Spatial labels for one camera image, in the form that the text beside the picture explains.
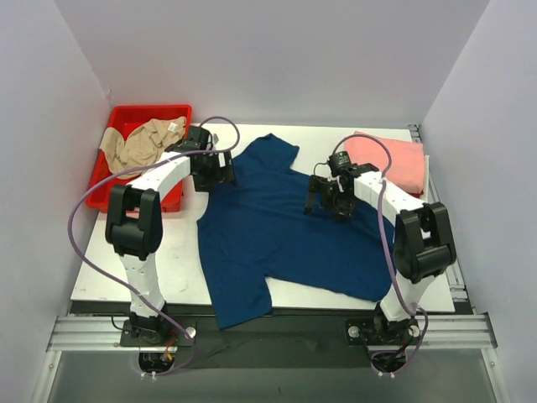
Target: pink cloth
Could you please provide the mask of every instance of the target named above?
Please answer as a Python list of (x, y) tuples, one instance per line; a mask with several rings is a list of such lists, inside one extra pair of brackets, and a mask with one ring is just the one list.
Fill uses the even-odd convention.
[[(408, 193), (421, 194), (425, 180), (423, 144), (378, 137), (376, 139), (383, 143), (392, 155), (392, 167), (386, 174), (388, 179)], [(357, 164), (369, 162), (380, 170), (386, 168), (388, 164), (388, 157), (384, 150), (369, 139), (355, 137), (347, 140), (344, 146), (352, 162)]]

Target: red basket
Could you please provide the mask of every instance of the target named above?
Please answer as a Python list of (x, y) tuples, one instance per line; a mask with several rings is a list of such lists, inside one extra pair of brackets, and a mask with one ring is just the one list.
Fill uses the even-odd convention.
[[(146, 123), (149, 119), (171, 120), (181, 116), (186, 117), (185, 136), (190, 125), (192, 116), (192, 108), (190, 105), (143, 105), (143, 106), (123, 106), (115, 107), (108, 119), (108, 127), (115, 128), (124, 139), (137, 127)], [(99, 150), (97, 161), (93, 172), (89, 187), (94, 186), (97, 182), (110, 176), (112, 173), (108, 170), (108, 164), (104, 158), (104, 152)], [(107, 184), (101, 186), (87, 199), (86, 204), (91, 208), (97, 208), (100, 212), (107, 212), (108, 198), (112, 186), (117, 183), (126, 184), (134, 178), (129, 179), (114, 179)], [(178, 183), (161, 202), (163, 212), (178, 212), (181, 206), (181, 191), (183, 185)]]

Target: purple cable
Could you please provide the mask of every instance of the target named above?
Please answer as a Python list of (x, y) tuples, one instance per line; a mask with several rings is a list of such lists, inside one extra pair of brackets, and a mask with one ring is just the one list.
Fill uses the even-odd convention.
[[(392, 155), (390, 154), (388, 148), (378, 139), (374, 138), (373, 136), (365, 133), (354, 133), (350, 136), (346, 136), (344, 139), (342, 139), (334, 148), (334, 151), (332, 152), (335, 154), (337, 152), (337, 149), (345, 143), (347, 140), (355, 138), (355, 137), (362, 137), (364, 139), (370, 139), (380, 145), (384, 152), (386, 153), (386, 156), (388, 157), (388, 164), (386, 165), (386, 168), (384, 168), (381, 172), (381, 177), (383, 179), (382, 188), (380, 190), (380, 193), (378, 194), (378, 203), (377, 203), (377, 219), (378, 219), (378, 230), (380, 231), (380, 239), (382, 241), (383, 245), (383, 251), (384, 251), (384, 258), (386, 259), (386, 265), (388, 266), (388, 272), (390, 279), (392, 280), (392, 284), (394, 286), (395, 294), (397, 295), (397, 299), (399, 300), (399, 303), (403, 307), (404, 311), (411, 317), (413, 317), (416, 313), (416, 311), (420, 311), (424, 314), (425, 318), (425, 325), (423, 326), (423, 331), (421, 332), (420, 338), (418, 339), (418, 342), (416, 343), (416, 347), (410, 357), (407, 359), (406, 363), (399, 369), (395, 370), (392, 374), (397, 374), (402, 369), (406, 368), (408, 364), (410, 364), (412, 361), (415, 360), (415, 356), (420, 350), (421, 344), (423, 343), (423, 339), (425, 337), (425, 334), (427, 333), (427, 329), (429, 328), (429, 316), (427, 315), (427, 312), (417, 306), (413, 306), (414, 310), (410, 309), (406, 302), (404, 301), (403, 295), (401, 294), (401, 290), (399, 288), (399, 284), (397, 284), (397, 279), (395, 277), (395, 268), (394, 268), (394, 262), (392, 261), (392, 254), (389, 251), (388, 246), (388, 237), (386, 236), (386, 228), (384, 228), (384, 220), (383, 220), (383, 199), (384, 199), (384, 193), (386, 192), (386, 173), (388, 170), (392, 167)], [(372, 354), (371, 359), (375, 358), (375, 356), (385, 353), (382, 351), (376, 352)], [(378, 368), (376, 368), (373, 363), (371, 364), (372, 368), (379, 371)]]
[(188, 334), (188, 332), (178, 322), (176, 322), (172, 317), (169, 317), (168, 315), (163, 313), (160, 309), (158, 309), (156, 306), (151, 304), (144, 296), (140, 295), (140, 292), (136, 288), (134, 288), (129, 283), (117, 278), (115, 275), (111, 275), (110, 273), (107, 273), (105, 270), (103, 270), (102, 268), (100, 268), (99, 266), (94, 264), (92, 261), (90, 261), (86, 257), (84, 252), (82, 252), (82, 250), (76, 244), (75, 237), (73, 235), (73, 221), (75, 219), (75, 215), (76, 215), (76, 212), (78, 211), (79, 207), (82, 205), (84, 200), (92, 192), (94, 192), (96, 189), (98, 189), (99, 187), (103, 186), (104, 184), (108, 183), (109, 181), (113, 181), (114, 179), (118, 178), (121, 175), (132, 174), (133, 172), (140, 172), (140, 171), (144, 171), (144, 170), (151, 170), (151, 169), (154, 169), (154, 168), (158, 168), (158, 167), (160, 167), (162, 165), (168, 164), (169, 162), (171, 162), (173, 160), (177, 160), (180, 157), (186, 157), (188, 155), (195, 155), (195, 154), (222, 154), (222, 153), (226, 153), (227, 151), (231, 151), (232, 149), (237, 147), (237, 144), (238, 144), (238, 142), (240, 141), (240, 138), (241, 138), (241, 134), (240, 134), (240, 132), (238, 130), (237, 125), (234, 122), (232, 122), (230, 119), (224, 118), (223, 116), (212, 116), (210, 118), (205, 119), (203, 122), (201, 122), (199, 127), (201, 127), (204, 124), (206, 124), (207, 122), (210, 122), (211, 120), (215, 120), (215, 119), (221, 119), (221, 120), (223, 120), (225, 122), (228, 122), (229, 124), (231, 124), (233, 126), (233, 128), (237, 132), (237, 140), (235, 141), (235, 143), (231, 147), (228, 147), (227, 149), (219, 149), (219, 150), (201, 149), (201, 150), (185, 151), (182, 154), (175, 155), (175, 156), (173, 156), (173, 157), (171, 157), (171, 158), (169, 158), (167, 160), (160, 161), (160, 162), (158, 162), (156, 164), (151, 164), (151, 165), (147, 165), (147, 166), (137, 166), (137, 167), (129, 168), (128, 170), (123, 170), (123, 171), (118, 172), (116, 174), (110, 175), (107, 178), (103, 179), (102, 181), (96, 183), (94, 186), (92, 186), (90, 189), (88, 189), (86, 191), (86, 193), (84, 193), (82, 195), (81, 199), (75, 204), (75, 206), (71, 210), (70, 215), (69, 215), (69, 220), (67, 222), (67, 235), (69, 236), (69, 242), (70, 242), (71, 246), (73, 247), (73, 249), (75, 250), (76, 254), (82, 259), (83, 262), (85, 262), (88, 266), (90, 266), (92, 269), (94, 269), (96, 272), (100, 273), (101, 275), (104, 275), (108, 279), (110, 279), (112, 281), (115, 281), (118, 284), (122, 285), (123, 287), (127, 288), (135, 296), (137, 296), (140, 299), (140, 301), (142, 301), (149, 309), (151, 309), (152, 311), (156, 312), (163, 319), (165, 319), (165, 321), (169, 322), (173, 327), (175, 327), (177, 330), (179, 330), (181, 333), (183, 333), (183, 335), (185, 335), (186, 339), (190, 342), (190, 345), (192, 346), (190, 357), (184, 363), (181, 363), (180, 365), (175, 365), (174, 364), (166, 372), (157, 374), (158, 376), (173, 374), (173, 373), (179, 371), (180, 369), (183, 369), (184, 367), (186, 367), (189, 364), (191, 364), (192, 361), (194, 361), (194, 357), (195, 357), (195, 353), (196, 353), (195, 340), (193, 338), (191, 338), (190, 335)]

